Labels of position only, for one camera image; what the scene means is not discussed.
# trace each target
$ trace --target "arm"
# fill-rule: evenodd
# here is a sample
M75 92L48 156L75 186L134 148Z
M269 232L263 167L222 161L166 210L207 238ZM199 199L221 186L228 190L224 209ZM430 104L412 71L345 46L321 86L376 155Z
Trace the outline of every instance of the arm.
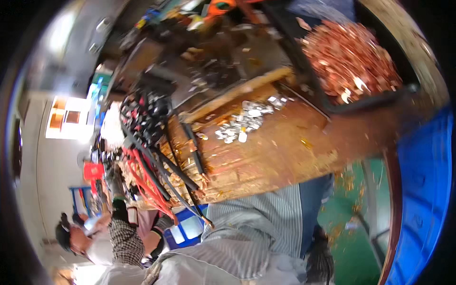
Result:
M100 219L95 223L93 226L94 232L100 231L100 232L106 232L108 229L108 224L111 222L111 213L105 213L103 214Z
M113 246L113 264L123 263L141 267L144 244L136 228L128 222L127 208L122 200L113 201L113 215L108 224L108 233Z

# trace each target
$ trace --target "wooden table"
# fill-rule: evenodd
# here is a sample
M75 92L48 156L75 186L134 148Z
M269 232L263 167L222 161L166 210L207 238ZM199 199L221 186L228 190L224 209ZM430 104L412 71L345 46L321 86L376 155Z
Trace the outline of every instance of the wooden table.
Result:
M263 125L250 133L245 143L225 144L217 140L214 132L220 119L193 124L195 131L208 137L198 142L211 179L200 203L273 191L341 170L347 163L394 146L401 135L428 120L448 102L446 85L429 49L423 48L425 39L410 16L392 0L362 2L400 43L419 77L421 90L388 106L352 115L332 115L332 122L328 124L318 112L296 98L283 110L266 115ZM296 91L304 94L299 88ZM276 92L271 84L265 84L232 101L230 108L223 110L222 117L238 112L243 100L265 101ZM178 149L179 161L186 167L191 155L187 139L176 122L175 117L171 118L172 144ZM301 139L312 146L306 147ZM162 145L165 153L168 148L171 157L167 144ZM196 167L190 166L188 171L196 173ZM184 189L181 192L189 201Z

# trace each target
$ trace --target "green floor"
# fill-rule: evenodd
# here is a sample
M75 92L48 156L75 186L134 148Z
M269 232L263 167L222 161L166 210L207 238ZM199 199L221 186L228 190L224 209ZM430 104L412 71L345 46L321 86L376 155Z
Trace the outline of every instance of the green floor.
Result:
M385 166L380 159L368 160L375 185L371 193L375 196L376 233L389 228L389 187ZM319 224L326 230L335 260L335 283L337 285L375 285L381 268L374 255L372 243L366 230L359 225L356 229L345 229L347 222L359 224L355 211L369 221L366 179L362 164L347 166L336 174L334 194L320 210ZM379 247L385 253L388 233L378 238Z

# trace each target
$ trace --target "striped shirt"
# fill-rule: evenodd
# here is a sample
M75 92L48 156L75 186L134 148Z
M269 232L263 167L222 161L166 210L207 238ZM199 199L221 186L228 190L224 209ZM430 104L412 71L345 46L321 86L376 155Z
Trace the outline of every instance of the striped shirt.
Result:
M202 242L196 246L162 254L147 269L142 285L153 284L162 263L177 255L215 266L239 280L264 276L271 259L278 254L294 259L300 256L302 212L297 184L276 192L210 204L207 217L215 229L206 227Z

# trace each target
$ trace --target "wall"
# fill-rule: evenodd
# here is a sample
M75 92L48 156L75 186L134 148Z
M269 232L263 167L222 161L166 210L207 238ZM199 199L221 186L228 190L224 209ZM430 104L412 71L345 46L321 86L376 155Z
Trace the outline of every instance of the wall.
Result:
M41 263L48 272L52 272L54 268L72 268L74 264L78 264L78 266L93 264L80 255L74 255L72 252L65 251L58 244L45 245L44 251L44 258Z
M83 170L77 164L77 155L89 149L89 142L45 138L50 110L51 102L48 101L44 109L45 116L41 120L36 175L46 236L55 238L54 228L61 212L69 217L73 213L73 199L68 187L85 184Z
M21 179L16 190L16 199L21 212L22 222L29 239L40 260L44 256L41 240L46 236L40 211L36 183L36 154L40 134L41 119L45 101L32 100L27 111L22 130L22 170Z
M21 126L22 170L16 191L22 221L41 261L49 254L42 239L55 238L54 228L61 212L70 216L73 212L68 187L83 184L82 169L76 158L80 151L89 148L88 142L45 138L50 108L50 101L32 99L30 102ZM78 209L82 209L80 199Z

